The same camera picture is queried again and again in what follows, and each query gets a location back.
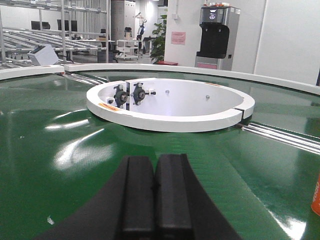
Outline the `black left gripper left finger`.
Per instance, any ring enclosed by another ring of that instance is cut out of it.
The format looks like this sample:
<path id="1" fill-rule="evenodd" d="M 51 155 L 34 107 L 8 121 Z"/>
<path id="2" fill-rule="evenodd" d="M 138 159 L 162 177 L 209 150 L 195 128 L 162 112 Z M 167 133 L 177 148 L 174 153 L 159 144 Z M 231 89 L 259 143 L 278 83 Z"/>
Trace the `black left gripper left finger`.
<path id="1" fill-rule="evenodd" d="M 39 240 L 151 240 L 154 175 L 146 156 L 127 156 L 98 193 Z"/>

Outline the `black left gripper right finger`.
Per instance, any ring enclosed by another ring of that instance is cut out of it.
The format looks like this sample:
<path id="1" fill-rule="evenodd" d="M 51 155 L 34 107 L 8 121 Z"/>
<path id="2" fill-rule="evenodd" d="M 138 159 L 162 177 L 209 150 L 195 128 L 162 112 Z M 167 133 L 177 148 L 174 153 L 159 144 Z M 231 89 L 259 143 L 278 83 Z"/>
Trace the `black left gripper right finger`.
<path id="1" fill-rule="evenodd" d="M 186 154 L 160 156 L 155 181 L 155 220 L 161 240 L 238 240 L 196 177 Z"/>

